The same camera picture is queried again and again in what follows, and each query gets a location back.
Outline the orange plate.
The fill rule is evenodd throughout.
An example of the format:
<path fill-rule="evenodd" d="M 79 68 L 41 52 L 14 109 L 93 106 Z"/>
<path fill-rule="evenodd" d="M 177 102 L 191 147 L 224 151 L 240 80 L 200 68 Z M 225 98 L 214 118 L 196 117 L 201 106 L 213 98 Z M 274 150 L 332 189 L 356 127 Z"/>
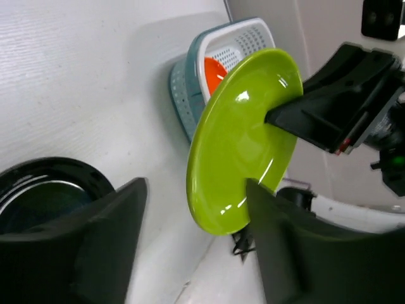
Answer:
<path fill-rule="evenodd" d="M 212 96 L 216 88 L 227 75 L 228 71 L 218 60 L 212 57 L 205 57 L 204 73 L 209 96 Z"/>

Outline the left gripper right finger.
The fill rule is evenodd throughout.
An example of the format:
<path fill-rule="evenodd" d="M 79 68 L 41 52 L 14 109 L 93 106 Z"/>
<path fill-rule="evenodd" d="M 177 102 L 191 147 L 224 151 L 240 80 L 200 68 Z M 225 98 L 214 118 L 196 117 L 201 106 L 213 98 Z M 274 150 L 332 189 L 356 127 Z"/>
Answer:
<path fill-rule="evenodd" d="M 249 230 L 268 303 L 403 303 L 404 229 L 329 224 L 257 180 L 246 181 Z"/>

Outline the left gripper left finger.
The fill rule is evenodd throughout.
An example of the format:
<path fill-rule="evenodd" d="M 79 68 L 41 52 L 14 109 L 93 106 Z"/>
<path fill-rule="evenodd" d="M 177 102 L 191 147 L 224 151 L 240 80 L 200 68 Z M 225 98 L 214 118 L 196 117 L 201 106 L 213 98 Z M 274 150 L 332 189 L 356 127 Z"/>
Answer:
<path fill-rule="evenodd" d="M 147 203 L 138 177 L 83 209 L 1 236 L 2 303 L 124 303 Z"/>

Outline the black plate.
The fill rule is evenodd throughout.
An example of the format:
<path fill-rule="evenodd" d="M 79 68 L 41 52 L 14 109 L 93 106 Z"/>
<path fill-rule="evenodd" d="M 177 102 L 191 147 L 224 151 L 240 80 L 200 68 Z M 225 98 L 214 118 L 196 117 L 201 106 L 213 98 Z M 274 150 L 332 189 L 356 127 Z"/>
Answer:
<path fill-rule="evenodd" d="M 37 158 L 1 172 L 1 234 L 19 233 L 69 215 L 114 192 L 88 163 Z"/>

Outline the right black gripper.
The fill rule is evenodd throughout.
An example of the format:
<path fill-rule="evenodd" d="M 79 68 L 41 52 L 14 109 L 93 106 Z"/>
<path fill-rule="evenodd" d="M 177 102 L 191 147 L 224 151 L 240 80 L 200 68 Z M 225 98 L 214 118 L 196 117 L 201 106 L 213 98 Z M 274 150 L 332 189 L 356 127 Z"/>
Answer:
<path fill-rule="evenodd" d="M 329 153 L 366 138 L 364 144 L 379 155 L 370 169 L 403 197 L 404 70 L 396 74 L 395 55 L 342 44 L 303 88 L 302 96 L 269 110 L 266 123 Z"/>

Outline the green plate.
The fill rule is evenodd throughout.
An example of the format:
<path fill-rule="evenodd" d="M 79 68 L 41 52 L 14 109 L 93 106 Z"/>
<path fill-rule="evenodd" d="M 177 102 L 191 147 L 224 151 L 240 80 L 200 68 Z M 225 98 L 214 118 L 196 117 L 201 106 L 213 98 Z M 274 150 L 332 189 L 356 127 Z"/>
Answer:
<path fill-rule="evenodd" d="M 297 138 L 266 123 L 266 114 L 302 93 L 297 64 L 276 48 L 249 55 L 216 88 L 199 119 L 187 163 L 187 202 L 203 231 L 226 236 L 248 225 L 246 179 L 278 187 Z"/>

